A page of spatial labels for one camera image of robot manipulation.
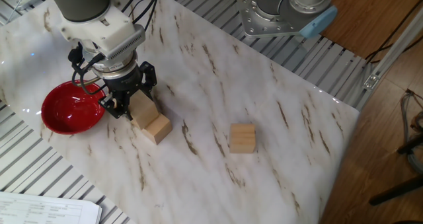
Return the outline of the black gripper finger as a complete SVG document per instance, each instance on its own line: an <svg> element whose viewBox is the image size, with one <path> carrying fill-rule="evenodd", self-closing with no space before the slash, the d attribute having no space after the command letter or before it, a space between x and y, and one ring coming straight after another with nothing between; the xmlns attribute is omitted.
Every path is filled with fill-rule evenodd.
<svg viewBox="0 0 423 224"><path fill-rule="evenodd" d="M125 117L128 120L130 119L129 91L111 91L108 95L100 98L98 103L114 118Z"/></svg>
<svg viewBox="0 0 423 224"><path fill-rule="evenodd" d="M141 90L150 98L151 91L153 87L157 84L157 76L155 72L155 67L147 61L144 61L140 66L139 70L141 71Z"/></svg>

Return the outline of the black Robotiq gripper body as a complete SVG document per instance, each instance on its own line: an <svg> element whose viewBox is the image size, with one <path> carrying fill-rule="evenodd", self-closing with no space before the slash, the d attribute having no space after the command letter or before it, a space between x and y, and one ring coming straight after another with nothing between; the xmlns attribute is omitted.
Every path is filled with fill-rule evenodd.
<svg viewBox="0 0 423 224"><path fill-rule="evenodd" d="M136 65L123 77L117 79L105 79L104 82L110 91L131 91L141 84L142 74L139 70L139 66Z"/></svg>

